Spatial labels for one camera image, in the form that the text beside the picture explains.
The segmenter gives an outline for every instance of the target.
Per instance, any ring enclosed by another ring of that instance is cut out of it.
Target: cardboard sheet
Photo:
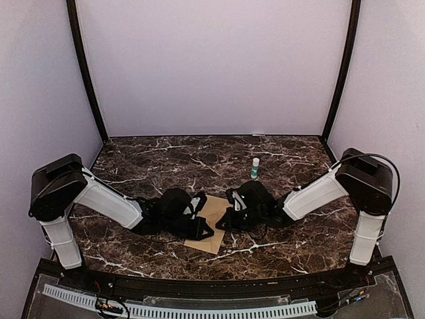
[[[185,246],[217,255],[225,232],[216,229],[215,224],[226,213],[227,207],[230,207],[227,199],[207,196],[207,202],[202,211],[198,213],[198,216],[207,219],[207,224],[213,229],[214,236],[203,239],[202,241],[185,241]]]

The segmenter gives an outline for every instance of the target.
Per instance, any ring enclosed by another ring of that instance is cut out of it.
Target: clear plastic panel
[[[369,287],[367,293],[369,298],[359,303],[348,305],[328,318],[332,319],[388,319],[408,318],[402,301],[400,290],[392,272],[380,274],[375,277],[376,284]],[[60,300],[42,294],[45,284],[57,284],[58,279],[40,275],[39,282],[33,295],[33,301],[27,318],[31,319],[95,319],[98,315],[90,310],[75,307]],[[348,290],[341,291],[340,296]],[[259,307],[283,306],[286,304],[297,304],[308,300],[295,300],[290,302],[287,296],[276,296],[267,298],[247,298],[232,300],[193,300],[178,298],[147,297],[143,302],[128,300],[128,304],[154,306],[162,308],[180,309],[250,309]],[[313,319],[316,315],[299,316],[298,318]]]

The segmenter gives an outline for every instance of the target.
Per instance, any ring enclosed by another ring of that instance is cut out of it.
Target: black frame pole
[[[333,93],[331,107],[327,115],[325,128],[321,137],[325,142],[329,139],[332,131],[332,126],[337,116],[337,111],[341,97],[344,91],[345,80],[347,79],[348,69],[350,66],[351,55],[353,54],[354,40],[356,37],[357,23],[359,22],[361,0],[352,0],[350,21],[348,24],[347,39],[345,40],[345,47],[343,59],[341,61],[341,68],[339,69],[337,85]]]
[[[80,65],[80,72],[84,87],[86,88],[87,98],[92,109],[94,121],[98,127],[98,131],[102,141],[105,143],[108,141],[108,133],[106,131],[105,123],[100,113],[99,104],[94,93],[92,78],[88,70],[87,59],[84,53],[84,47],[82,44],[80,23],[78,22],[78,13],[75,0],[66,0],[66,6],[68,7],[69,23],[71,26],[72,38],[74,39],[75,52]]]

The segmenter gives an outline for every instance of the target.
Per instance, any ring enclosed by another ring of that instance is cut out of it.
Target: dark marble surface
[[[258,180],[279,198],[293,186],[320,176],[331,165],[316,137],[181,136],[111,139],[93,173],[131,196],[158,197],[180,187],[225,197],[225,190],[250,180],[252,158],[260,158]],[[286,229],[269,229],[262,240],[224,236],[218,255],[156,243],[76,205],[70,222],[91,269],[187,280],[274,278],[344,267],[357,215],[349,199],[336,200]],[[262,229],[254,233],[261,237]],[[154,241],[171,241],[163,233]]]

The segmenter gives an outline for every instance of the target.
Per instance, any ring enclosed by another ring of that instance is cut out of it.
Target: light purple wall
[[[51,250],[29,219],[34,170],[70,152],[90,165],[101,147],[66,14],[57,0],[0,9],[0,318],[20,318],[40,257]]]
[[[417,318],[425,318],[425,3],[363,1],[330,146],[392,159],[402,189],[381,249],[393,255]]]
[[[111,136],[320,134],[350,0],[81,0]]]

